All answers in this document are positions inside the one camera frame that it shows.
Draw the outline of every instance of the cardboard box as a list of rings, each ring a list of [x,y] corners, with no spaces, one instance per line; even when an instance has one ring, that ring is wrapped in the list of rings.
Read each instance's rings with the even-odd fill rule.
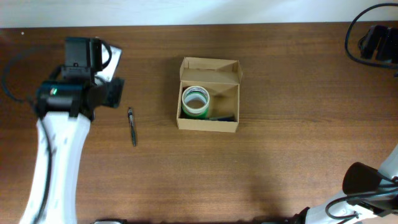
[[[177,124],[179,129],[236,132],[239,124],[239,85],[242,70],[236,60],[184,58],[180,68],[180,94]],[[202,86],[210,94],[208,117],[234,116],[234,121],[188,119],[182,111],[182,93],[190,86]]]

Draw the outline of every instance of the box lid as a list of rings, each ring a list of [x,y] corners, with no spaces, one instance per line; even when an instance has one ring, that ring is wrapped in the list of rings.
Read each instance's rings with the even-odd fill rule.
[[[180,68],[181,81],[240,84],[242,76],[237,60],[185,57]]]

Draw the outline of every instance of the green tape roll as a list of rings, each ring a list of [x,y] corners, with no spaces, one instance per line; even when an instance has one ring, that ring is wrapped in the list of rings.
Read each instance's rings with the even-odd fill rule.
[[[191,101],[201,101],[204,105],[201,108],[191,108],[187,104]],[[182,94],[182,111],[187,118],[206,119],[209,111],[210,95],[201,86],[190,86]]]

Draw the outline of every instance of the wooden table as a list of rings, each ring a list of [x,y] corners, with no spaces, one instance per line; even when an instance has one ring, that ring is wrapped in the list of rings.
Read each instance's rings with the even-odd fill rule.
[[[354,30],[352,48],[371,24]],[[106,217],[153,222],[290,217],[339,191],[352,163],[378,168],[398,142],[393,71],[348,59],[343,49],[347,27],[3,29],[0,66],[21,50],[50,46],[12,68],[8,85],[25,96],[63,63],[66,36],[97,36],[123,49],[116,74],[126,80],[121,105],[96,110],[81,156],[79,223]],[[177,129],[178,70],[185,56],[240,60],[237,133]],[[36,118],[28,105],[3,93],[0,100],[0,223],[17,223],[32,184]],[[136,114],[135,148],[128,106]]]

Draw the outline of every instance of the black pen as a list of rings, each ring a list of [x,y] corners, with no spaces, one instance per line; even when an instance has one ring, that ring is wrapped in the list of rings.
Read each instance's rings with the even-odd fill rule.
[[[132,114],[132,109],[129,108],[127,111],[127,115],[129,116],[130,126],[131,126],[131,138],[132,138],[132,145],[136,146],[136,132],[134,130],[134,116]]]

